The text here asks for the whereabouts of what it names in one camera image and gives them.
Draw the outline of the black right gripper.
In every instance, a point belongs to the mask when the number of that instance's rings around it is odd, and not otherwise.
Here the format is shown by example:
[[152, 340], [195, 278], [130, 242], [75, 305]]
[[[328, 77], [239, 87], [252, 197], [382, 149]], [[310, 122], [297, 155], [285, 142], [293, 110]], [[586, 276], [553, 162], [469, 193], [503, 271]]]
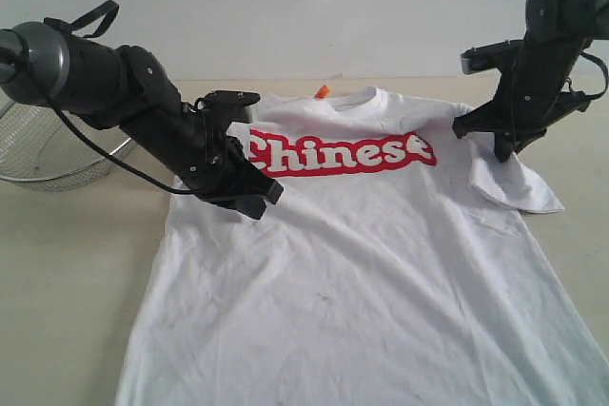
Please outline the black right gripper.
[[570, 75], [580, 57], [599, 64], [587, 51], [591, 44], [590, 39], [523, 40], [511, 68], [501, 75], [495, 103], [456, 117], [453, 133], [458, 139], [472, 132], [494, 133], [494, 155], [506, 162], [521, 145], [542, 138], [549, 126], [586, 111], [599, 94], [574, 89]]

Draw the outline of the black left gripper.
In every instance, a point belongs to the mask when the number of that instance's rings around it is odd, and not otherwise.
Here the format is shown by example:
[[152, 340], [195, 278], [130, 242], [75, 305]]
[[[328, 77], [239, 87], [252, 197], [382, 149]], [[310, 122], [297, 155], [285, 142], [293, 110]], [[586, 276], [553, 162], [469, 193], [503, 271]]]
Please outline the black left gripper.
[[122, 122], [120, 129], [199, 200], [259, 220], [264, 200], [276, 204], [284, 188], [253, 166], [241, 142], [227, 133], [233, 122], [250, 120], [250, 110], [241, 106], [157, 106]]

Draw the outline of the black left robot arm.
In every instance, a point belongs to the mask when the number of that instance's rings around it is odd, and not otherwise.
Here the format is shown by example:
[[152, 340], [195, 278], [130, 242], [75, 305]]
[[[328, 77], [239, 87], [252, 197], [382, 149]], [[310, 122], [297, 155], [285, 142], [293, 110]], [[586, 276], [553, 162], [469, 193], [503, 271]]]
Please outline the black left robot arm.
[[248, 123], [255, 92], [215, 90], [188, 103], [160, 62], [137, 46], [109, 48], [42, 22], [1, 31], [1, 88], [16, 103], [119, 128], [183, 183], [174, 195], [259, 220], [282, 186], [228, 130]]

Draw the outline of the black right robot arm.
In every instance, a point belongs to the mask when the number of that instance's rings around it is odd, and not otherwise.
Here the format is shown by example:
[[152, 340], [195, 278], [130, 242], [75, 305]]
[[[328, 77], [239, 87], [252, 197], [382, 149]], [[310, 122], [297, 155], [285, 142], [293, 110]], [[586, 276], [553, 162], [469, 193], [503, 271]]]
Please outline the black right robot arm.
[[496, 69], [501, 77], [493, 98], [456, 118], [457, 138], [473, 132], [494, 136], [494, 154], [505, 162], [542, 138], [549, 126], [584, 112], [602, 97], [572, 87], [578, 59], [607, 65], [588, 49], [608, 38], [608, 0], [526, 0], [526, 30], [520, 40], [471, 48], [461, 55], [466, 75]]

